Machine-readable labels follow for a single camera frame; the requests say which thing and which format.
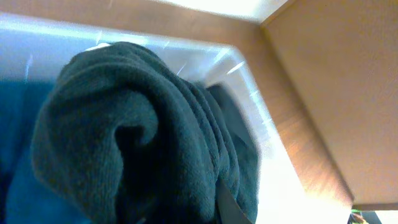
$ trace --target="blue cloth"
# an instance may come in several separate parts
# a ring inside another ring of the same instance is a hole
[[[33,174],[30,142],[37,113],[52,87],[0,82],[0,223],[90,222]]]

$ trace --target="brown wall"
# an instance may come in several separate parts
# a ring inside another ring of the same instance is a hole
[[[346,221],[351,195],[258,24],[145,0],[113,0],[111,9],[108,6],[109,0],[0,2],[1,11],[16,14],[237,46],[257,81],[298,177],[313,199],[311,202],[314,206],[333,204],[336,208],[326,206],[340,222],[325,223]]]
[[[354,202],[398,202],[398,1],[296,0],[266,28]]]

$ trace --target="plastic container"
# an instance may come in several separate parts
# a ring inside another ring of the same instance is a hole
[[[77,53],[116,41],[151,49],[188,81],[222,82],[232,90],[261,155],[257,223],[288,223],[286,210],[301,204],[303,188],[250,69],[232,46],[0,14],[0,81],[52,83]]]

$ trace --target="wooden floor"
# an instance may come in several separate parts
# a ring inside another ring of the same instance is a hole
[[[0,11],[237,46],[308,196],[345,211],[352,205],[352,195],[259,24],[146,0],[3,0]],[[347,218],[348,213],[341,215]]]

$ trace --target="dark green cloth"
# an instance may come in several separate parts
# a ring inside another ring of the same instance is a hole
[[[40,111],[35,175],[94,223],[210,223],[223,179],[255,222],[257,151],[227,95],[138,45],[83,52]]]

